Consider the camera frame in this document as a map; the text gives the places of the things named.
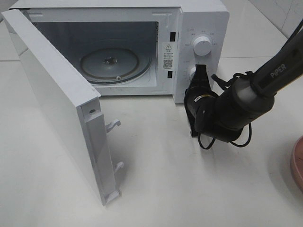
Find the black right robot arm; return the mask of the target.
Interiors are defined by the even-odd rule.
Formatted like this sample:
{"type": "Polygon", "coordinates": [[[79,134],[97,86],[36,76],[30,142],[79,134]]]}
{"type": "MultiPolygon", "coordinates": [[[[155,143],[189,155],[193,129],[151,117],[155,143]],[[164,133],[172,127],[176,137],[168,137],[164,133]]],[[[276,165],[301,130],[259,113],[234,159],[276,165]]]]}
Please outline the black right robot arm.
{"type": "Polygon", "coordinates": [[[234,143],[246,125],[271,110],[276,93],[303,73],[303,33],[291,36],[282,49],[256,72],[237,73],[229,81],[215,74],[224,92],[210,88],[205,65],[197,65],[185,92],[191,136],[234,143]]]}

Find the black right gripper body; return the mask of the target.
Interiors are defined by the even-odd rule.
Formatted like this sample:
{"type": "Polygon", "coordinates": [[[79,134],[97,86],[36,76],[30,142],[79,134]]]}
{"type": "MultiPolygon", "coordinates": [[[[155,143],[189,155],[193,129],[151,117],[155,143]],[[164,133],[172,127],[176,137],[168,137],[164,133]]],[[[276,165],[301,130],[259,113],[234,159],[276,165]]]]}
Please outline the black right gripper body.
{"type": "Polygon", "coordinates": [[[210,89],[206,80],[191,80],[185,91],[184,107],[186,110],[190,134],[197,137],[200,133],[208,132],[213,124],[213,105],[218,97],[210,89]]]}

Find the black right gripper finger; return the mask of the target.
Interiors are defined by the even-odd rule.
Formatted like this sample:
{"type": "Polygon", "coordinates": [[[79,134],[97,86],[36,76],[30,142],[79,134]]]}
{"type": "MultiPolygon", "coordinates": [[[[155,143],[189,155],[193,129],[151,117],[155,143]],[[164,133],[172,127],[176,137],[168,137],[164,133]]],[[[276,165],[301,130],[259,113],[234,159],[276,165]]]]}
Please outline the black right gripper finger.
{"type": "Polygon", "coordinates": [[[194,81],[199,82],[199,83],[209,82],[206,65],[196,64],[196,71],[194,73],[194,81]]]}

